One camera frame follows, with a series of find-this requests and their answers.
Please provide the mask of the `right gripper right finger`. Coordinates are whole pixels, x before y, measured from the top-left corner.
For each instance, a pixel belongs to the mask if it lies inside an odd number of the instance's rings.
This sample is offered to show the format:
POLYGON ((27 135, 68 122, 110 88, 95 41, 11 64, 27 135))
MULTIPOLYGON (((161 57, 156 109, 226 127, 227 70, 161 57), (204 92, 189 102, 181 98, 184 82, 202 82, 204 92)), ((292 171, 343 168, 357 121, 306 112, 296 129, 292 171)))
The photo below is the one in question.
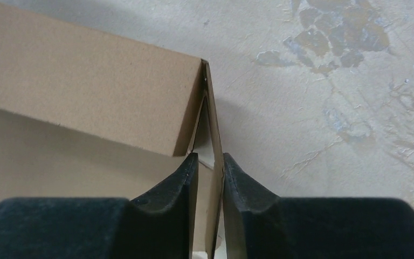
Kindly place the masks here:
POLYGON ((228 258, 414 258, 414 210, 382 197, 280 197, 224 154, 228 258))

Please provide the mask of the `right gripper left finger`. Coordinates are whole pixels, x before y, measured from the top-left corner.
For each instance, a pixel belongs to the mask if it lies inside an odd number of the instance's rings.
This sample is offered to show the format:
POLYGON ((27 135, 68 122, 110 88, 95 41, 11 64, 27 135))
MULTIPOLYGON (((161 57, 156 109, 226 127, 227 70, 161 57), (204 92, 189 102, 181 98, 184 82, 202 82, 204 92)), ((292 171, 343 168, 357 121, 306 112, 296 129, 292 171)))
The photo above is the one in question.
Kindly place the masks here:
POLYGON ((0 258, 191 258, 198 155, 142 195, 0 202, 0 258))

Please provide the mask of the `brown cardboard box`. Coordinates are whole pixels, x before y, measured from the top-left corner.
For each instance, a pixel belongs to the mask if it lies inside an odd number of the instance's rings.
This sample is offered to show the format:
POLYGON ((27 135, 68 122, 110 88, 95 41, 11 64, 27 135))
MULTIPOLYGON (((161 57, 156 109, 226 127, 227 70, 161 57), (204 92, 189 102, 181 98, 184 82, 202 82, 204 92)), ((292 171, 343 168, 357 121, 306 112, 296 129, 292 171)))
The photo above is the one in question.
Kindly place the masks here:
POLYGON ((0 202, 132 200, 191 153, 191 258, 214 258, 224 167, 209 63, 0 3, 0 202))

